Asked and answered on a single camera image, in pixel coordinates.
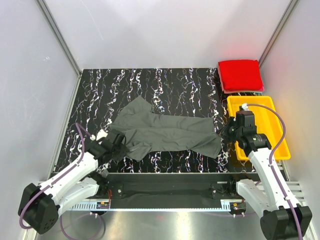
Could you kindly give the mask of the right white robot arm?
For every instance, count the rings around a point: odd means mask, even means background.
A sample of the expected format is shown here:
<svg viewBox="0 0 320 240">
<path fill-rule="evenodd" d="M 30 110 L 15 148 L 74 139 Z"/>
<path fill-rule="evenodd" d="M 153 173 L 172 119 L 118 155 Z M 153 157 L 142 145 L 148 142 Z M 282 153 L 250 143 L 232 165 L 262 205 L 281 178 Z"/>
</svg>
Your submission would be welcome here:
<svg viewBox="0 0 320 240">
<path fill-rule="evenodd" d="M 228 195 L 242 197 L 260 220 L 267 240 L 301 240 L 312 220 L 308 206 L 302 206 L 285 181 L 274 158 L 267 136 L 257 132 L 255 115 L 250 110 L 239 110 L 220 130 L 225 140 L 238 143 L 255 168 L 263 185 L 259 190 L 253 180 L 240 179 L 227 185 Z"/>
</svg>

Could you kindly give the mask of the grey t-shirt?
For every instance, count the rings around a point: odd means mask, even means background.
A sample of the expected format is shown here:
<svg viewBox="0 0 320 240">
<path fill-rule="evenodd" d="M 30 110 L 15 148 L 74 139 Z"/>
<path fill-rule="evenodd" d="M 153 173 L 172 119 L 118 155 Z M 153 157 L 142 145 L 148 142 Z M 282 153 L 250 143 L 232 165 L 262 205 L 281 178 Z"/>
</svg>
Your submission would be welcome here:
<svg viewBox="0 0 320 240">
<path fill-rule="evenodd" d="M 215 159 L 221 151 L 212 118 L 156 114 L 141 96 L 126 105 L 109 128 L 125 135 L 126 156 L 136 161 L 151 152 L 187 150 Z"/>
</svg>

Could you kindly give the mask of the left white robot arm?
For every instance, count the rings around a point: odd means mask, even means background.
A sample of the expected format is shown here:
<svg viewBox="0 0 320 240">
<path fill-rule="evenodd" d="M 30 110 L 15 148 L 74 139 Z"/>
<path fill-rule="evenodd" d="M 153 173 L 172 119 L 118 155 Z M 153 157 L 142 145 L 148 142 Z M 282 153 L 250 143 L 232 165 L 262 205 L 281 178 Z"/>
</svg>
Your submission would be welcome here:
<svg viewBox="0 0 320 240">
<path fill-rule="evenodd" d="M 102 132 L 83 146 L 80 156 L 62 171 L 39 185 L 30 183 L 22 193 L 18 208 L 22 229 L 48 232 L 59 217 L 87 198 L 103 198 L 112 194 L 105 176 L 97 169 L 128 151 L 126 137 L 115 130 Z"/>
</svg>

